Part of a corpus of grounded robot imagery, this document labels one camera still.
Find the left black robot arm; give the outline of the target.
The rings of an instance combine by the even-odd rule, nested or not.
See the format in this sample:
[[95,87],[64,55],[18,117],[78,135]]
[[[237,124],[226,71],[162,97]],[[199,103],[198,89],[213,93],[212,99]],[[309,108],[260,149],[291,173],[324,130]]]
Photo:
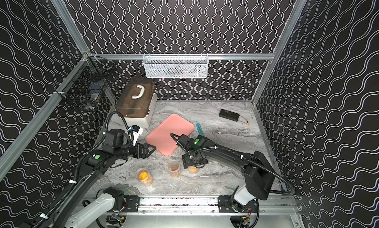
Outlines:
[[123,120],[125,130],[109,129],[113,115],[122,116],[118,111],[109,113],[100,141],[79,160],[68,186],[47,210],[39,214],[37,221],[23,222],[22,228],[85,228],[107,211],[125,209],[124,193],[110,187],[79,213],[73,213],[92,185],[109,169],[118,167],[117,160],[126,163],[129,158],[147,159],[157,149],[148,143],[138,143],[136,133],[140,128],[129,126],[126,120]]

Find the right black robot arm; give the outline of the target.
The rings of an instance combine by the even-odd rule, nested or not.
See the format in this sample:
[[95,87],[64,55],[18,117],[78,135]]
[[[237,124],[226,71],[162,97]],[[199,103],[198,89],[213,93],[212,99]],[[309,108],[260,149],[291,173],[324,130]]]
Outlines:
[[170,137],[185,152],[182,155],[184,168],[194,166],[200,169],[209,160],[214,160],[242,173],[245,184],[238,186],[229,200],[220,204],[234,213],[244,212],[253,200],[267,200],[271,193],[295,194],[294,186],[276,173],[265,155],[259,151],[253,154],[239,152],[217,144],[203,135],[190,138],[184,134],[179,136],[170,133]]

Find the clear jar brown cookies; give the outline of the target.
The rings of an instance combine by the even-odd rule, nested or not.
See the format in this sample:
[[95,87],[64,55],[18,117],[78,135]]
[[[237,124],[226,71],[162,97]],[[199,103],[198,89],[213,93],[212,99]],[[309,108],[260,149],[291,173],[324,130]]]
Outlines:
[[167,168],[171,177],[178,178],[180,176],[180,164],[178,161],[169,162]]

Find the clear jar orange cookies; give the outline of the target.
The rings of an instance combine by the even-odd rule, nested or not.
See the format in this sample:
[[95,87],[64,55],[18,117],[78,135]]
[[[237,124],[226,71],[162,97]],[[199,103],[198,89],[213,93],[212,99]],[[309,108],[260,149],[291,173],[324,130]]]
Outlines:
[[150,172],[145,168],[140,168],[137,170],[136,179],[145,186],[150,185],[154,180]]

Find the pink plastic tray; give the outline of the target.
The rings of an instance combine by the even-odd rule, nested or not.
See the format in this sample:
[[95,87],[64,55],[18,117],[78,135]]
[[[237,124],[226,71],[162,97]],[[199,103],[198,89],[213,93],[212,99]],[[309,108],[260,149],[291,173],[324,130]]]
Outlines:
[[178,114],[171,114],[146,137],[146,142],[155,146],[163,156],[169,157],[178,148],[176,141],[170,134],[188,136],[193,130],[194,125],[191,122]]

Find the teal utility knife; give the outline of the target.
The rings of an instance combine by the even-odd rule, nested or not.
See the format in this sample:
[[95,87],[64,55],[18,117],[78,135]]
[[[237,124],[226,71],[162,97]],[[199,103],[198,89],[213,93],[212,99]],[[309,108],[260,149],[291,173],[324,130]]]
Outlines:
[[197,132],[198,132],[199,135],[201,135],[201,136],[205,135],[204,132],[203,132],[203,130],[202,130],[202,127],[201,127],[200,123],[196,124],[196,128],[197,128]]

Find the brown lid storage box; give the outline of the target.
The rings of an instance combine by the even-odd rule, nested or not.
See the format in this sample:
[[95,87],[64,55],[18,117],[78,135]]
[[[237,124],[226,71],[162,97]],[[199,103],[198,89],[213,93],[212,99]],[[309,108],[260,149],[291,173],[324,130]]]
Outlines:
[[157,103],[157,87],[152,79],[132,78],[125,86],[115,109],[129,126],[148,128]]

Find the black battery pack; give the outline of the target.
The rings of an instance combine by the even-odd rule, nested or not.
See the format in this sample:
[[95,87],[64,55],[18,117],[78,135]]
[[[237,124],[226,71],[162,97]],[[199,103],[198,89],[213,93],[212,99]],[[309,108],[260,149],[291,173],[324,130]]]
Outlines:
[[219,112],[219,117],[237,122],[239,120],[240,114],[229,110],[221,109]]

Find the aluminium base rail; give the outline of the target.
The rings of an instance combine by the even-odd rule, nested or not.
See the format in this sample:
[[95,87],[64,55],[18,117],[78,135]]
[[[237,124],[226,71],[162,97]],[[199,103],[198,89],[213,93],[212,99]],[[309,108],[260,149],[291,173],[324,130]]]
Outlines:
[[[250,202],[242,212],[226,207],[229,195],[126,195],[122,215],[247,215],[257,212],[257,203]],[[292,196],[270,195],[259,200],[261,215],[296,215],[297,203]]]

